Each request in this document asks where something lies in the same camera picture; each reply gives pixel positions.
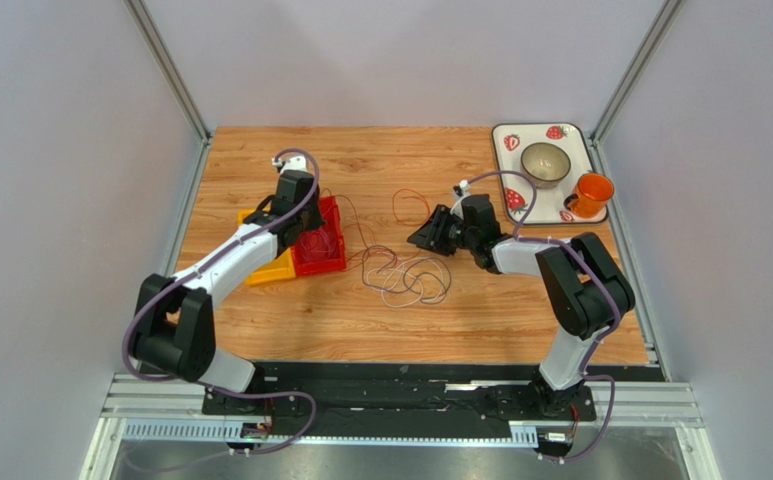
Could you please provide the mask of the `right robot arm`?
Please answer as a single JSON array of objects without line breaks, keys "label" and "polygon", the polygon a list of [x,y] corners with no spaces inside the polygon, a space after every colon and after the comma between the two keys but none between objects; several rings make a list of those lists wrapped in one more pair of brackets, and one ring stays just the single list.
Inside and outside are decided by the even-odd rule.
[{"label": "right robot arm", "polygon": [[407,241],[443,256],[463,249],[489,273],[543,281],[559,324],[534,381],[547,391],[582,383],[598,344],[635,307],[630,282],[596,234],[567,240],[507,234],[486,194],[465,196],[452,208],[437,206]]}]

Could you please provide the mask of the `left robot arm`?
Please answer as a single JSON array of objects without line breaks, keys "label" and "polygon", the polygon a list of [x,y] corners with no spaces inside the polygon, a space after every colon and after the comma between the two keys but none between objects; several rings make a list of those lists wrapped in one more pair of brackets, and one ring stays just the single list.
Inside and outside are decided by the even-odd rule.
[{"label": "left robot arm", "polygon": [[276,192],[247,216],[207,257],[172,277],[153,274],[139,293],[123,341],[127,365],[138,360],[180,379],[243,393],[256,376],[254,363],[218,346],[217,307],[259,268],[318,229],[318,178],[305,170],[280,174]]}]

